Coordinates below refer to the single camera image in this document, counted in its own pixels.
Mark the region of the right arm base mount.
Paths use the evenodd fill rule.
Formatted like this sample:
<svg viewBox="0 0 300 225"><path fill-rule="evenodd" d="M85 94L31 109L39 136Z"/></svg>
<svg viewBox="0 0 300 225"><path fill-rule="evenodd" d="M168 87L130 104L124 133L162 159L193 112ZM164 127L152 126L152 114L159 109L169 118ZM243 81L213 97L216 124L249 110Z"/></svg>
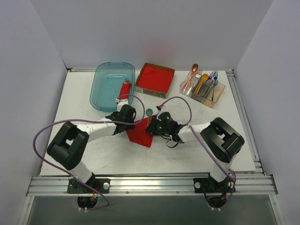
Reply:
<svg viewBox="0 0 300 225"><path fill-rule="evenodd" d="M229 193L231 191L236 192L236 188L233 187L233 180L226 177L223 181L217 182L210 175L207 177L193 178L194 192L195 193Z"/></svg>

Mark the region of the red paper napkin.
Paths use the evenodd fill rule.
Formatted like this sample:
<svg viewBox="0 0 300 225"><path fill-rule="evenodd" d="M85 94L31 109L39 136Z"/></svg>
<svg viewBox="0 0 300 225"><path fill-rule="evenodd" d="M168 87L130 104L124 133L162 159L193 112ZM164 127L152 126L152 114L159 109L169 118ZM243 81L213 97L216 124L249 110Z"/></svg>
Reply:
<svg viewBox="0 0 300 225"><path fill-rule="evenodd" d="M148 117L144 118L140 123L135 125L134 129L127 130L127 136L131 142L150 148L154 135L148 134L146 128L148 127L148 121L151 122L152 117L148 120Z"/></svg>

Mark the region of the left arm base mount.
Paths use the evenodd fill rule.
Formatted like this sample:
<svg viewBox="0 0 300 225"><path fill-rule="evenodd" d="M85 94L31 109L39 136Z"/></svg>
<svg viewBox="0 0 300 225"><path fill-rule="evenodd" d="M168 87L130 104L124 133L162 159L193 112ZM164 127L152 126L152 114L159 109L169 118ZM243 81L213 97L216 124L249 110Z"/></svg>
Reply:
<svg viewBox="0 0 300 225"><path fill-rule="evenodd" d="M77 180L71 178L68 182L67 193L68 194L91 194L95 193L94 190L107 194L110 189L109 178L90 178L89 181L84 185Z"/></svg>

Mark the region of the teal plastic spoon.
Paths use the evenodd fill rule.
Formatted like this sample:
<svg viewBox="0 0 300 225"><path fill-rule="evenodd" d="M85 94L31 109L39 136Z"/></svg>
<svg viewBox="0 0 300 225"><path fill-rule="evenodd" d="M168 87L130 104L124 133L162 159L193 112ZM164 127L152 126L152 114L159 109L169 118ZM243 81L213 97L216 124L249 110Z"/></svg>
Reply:
<svg viewBox="0 0 300 225"><path fill-rule="evenodd" d="M146 110L146 115L147 115L147 127L149 126L149 123L150 123L150 118L153 114L153 110L151 108L148 108Z"/></svg>

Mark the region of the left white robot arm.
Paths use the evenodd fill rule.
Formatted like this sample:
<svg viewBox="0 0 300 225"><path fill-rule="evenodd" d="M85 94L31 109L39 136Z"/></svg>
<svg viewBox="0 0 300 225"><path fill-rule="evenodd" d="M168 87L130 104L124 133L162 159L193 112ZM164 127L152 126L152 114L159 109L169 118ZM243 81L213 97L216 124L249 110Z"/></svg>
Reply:
<svg viewBox="0 0 300 225"><path fill-rule="evenodd" d="M65 122L50 142L47 154L79 180L78 187L83 192L89 193L95 187L95 176L82 161L87 143L133 129L135 114L135 108L123 105L98 124Z"/></svg>

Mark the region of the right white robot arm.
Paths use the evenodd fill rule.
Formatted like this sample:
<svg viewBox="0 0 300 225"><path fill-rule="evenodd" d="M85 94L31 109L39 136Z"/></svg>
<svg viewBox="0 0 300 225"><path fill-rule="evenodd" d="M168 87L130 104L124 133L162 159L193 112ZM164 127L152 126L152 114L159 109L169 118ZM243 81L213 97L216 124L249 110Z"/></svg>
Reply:
<svg viewBox="0 0 300 225"><path fill-rule="evenodd" d="M214 192L225 186L225 178L233 178L231 164L245 143L244 138L220 117L200 125L183 125L174 121L169 112L162 112L152 119L146 132L169 137L178 144L199 141L214 161L208 179L209 189Z"/></svg>

